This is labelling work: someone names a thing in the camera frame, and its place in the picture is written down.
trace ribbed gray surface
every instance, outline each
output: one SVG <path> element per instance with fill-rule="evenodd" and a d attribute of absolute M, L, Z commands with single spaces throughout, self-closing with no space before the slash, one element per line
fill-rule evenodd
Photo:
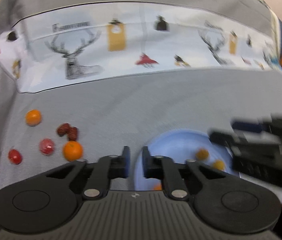
<path fill-rule="evenodd" d="M 185 202 L 166 198 L 162 191 L 110 191 L 98 201 L 87 201 L 66 225 L 54 231 L 21 236 L 0 231 L 0 240 L 275 240 L 270 231 L 229 235 L 201 222 Z"/>

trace red tomato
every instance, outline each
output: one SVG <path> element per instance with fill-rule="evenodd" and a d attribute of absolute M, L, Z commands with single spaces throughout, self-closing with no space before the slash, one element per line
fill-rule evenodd
<path fill-rule="evenodd" d="M 43 139 L 39 143 L 39 150 L 44 155 L 51 155 L 54 152 L 54 142 L 48 138 Z"/>
<path fill-rule="evenodd" d="M 22 161 L 22 155 L 16 149 L 9 151 L 8 158 L 12 164 L 20 164 Z"/>

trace red fruit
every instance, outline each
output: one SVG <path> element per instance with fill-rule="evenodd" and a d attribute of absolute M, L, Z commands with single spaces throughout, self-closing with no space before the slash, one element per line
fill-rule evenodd
<path fill-rule="evenodd" d="M 39 150 L 44 155 L 51 155 L 54 152 L 54 142 L 48 138 L 43 139 L 39 143 Z"/>
<path fill-rule="evenodd" d="M 16 149 L 9 151 L 8 158 L 12 164 L 20 164 L 22 161 L 22 155 Z"/>

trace cherry tomato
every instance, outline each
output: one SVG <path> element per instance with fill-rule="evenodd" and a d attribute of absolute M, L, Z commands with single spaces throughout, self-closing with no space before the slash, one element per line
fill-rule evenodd
<path fill-rule="evenodd" d="M 9 151 L 8 158 L 12 164 L 20 164 L 22 162 L 22 155 L 16 149 Z"/>
<path fill-rule="evenodd" d="M 44 155 L 51 155 L 54 152 L 54 142 L 48 138 L 41 140 L 39 143 L 39 150 Z"/>

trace orange fruit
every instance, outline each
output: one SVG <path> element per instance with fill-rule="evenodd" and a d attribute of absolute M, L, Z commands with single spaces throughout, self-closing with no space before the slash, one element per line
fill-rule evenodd
<path fill-rule="evenodd" d="M 38 109 L 33 109 L 25 115 L 25 122 L 29 126 L 36 126 L 41 122 L 41 120 L 41 112 Z"/>
<path fill-rule="evenodd" d="M 153 190 L 162 190 L 162 185 L 161 184 L 155 185 Z"/>
<path fill-rule="evenodd" d="M 203 161 L 209 157 L 209 151 L 206 149 L 199 149 L 198 152 L 196 153 L 195 157 L 199 161 Z"/>
<path fill-rule="evenodd" d="M 63 156 L 67 161 L 71 162 L 80 159 L 83 155 L 83 147 L 76 141 L 68 141 L 63 146 Z"/>
<path fill-rule="evenodd" d="M 217 169 L 217 170 L 220 170 L 220 171 L 223 171 L 225 169 L 225 164 L 223 161 L 221 160 L 216 160 L 213 164 L 212 164 L 212 167 Z"/>

